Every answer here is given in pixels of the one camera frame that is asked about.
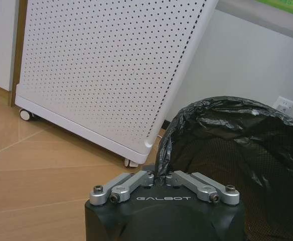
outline power outlet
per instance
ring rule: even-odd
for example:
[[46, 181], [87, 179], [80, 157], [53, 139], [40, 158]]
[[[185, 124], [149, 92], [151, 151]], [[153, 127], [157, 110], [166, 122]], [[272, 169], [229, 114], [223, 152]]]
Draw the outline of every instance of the power outlet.
[[275, 104], [272, 106], [274, 109], [279, 110], [282, 113], [289, 114], [293, 107], [293, 101], [279, 96]]

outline caster wheel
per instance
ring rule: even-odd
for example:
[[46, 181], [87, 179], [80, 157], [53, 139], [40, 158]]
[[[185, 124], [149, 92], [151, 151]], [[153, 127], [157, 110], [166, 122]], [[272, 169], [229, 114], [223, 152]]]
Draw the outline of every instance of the caster wheel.
[[33, 113], [31, 113], [31, 112], [29, 112], [29, 111], [27, 111], [25, 109], [21, 109], [20, 110], [20, 117], [21, 117], [21, 119], [23, 119], [23, 120], [28, 122], [28, 121], [30, 121], [31, 119], [34, 118], [34, 115], [33, 115]]
[[129, 160], [128, 158], [125, 158], [125, 160], [124, 160], [124, 166], [125, 167], [128, 167], [128, 168], [129, 167], [136, 168], [136, 167], [138, 167], [138, 163], [135, 163], [135, 162]]

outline white wall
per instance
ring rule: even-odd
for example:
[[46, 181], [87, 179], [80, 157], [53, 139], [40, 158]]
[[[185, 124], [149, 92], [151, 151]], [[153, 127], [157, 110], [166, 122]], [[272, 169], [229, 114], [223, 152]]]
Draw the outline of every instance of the white wall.
[[0, 87], [11, 90], [18, 0], [0, 0]]
[[167, 115], [219, 95], [293, 101], [293, 38], [215, 11]]

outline silver metal link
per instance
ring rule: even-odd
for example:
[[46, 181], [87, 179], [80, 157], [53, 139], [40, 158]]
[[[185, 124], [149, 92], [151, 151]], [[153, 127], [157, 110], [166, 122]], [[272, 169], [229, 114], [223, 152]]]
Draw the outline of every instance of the silver metal link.
[[153, 185], [154, 175], [147, 171], [139, 171], [124, 183], [114, 186], [111, 191], [110, 201], [120, 203], [130, 199], [130, 194], [139, 186]]
[[107, 202], [107, 199], [111, 194], [112, 187], [125, 182], [130, 177], [131, 175], [129, 173], [122, 173], [109, 181], [107, 184], [102, 186], [99, 185], [98, 188], [94, 188], [90, 192], [90, 203], [92, 205], [103, 205]]
[[195, 179], [204, 182], [207, 185], [211, 185], [217, 189], [219, 193], [220, 199], [223, 203], [229, 205], [237, 205], [240, 200], [240, 193], [235, 189], [234, 186], [227, 185], [224, 186], [215, 180], [210, 179], [209, 177], [202, 175], [199, 172], [195, 172], [191, 174]]
[[169, 174], [166, 178], [166, 182], [167, 184], [172, 186], [183, 185], [187, 187], [188, 189], [196, 193], [197, 197], [200, 200], [213, 203], [219, 201], [218, 192], [214, 187], [202, 183], [182, 171], [175, 171], [172, 174]]

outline mesh trash bin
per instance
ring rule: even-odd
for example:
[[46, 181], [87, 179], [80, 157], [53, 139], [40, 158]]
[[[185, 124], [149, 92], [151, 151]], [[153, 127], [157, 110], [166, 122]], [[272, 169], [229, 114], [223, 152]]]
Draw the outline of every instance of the mesh trash bin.
[[179, 111], [163, 136], [156, 176], [200, 172], [235, 185], [249, 240], [293, 240], [293, 119], [259, 102], [213, 97]]

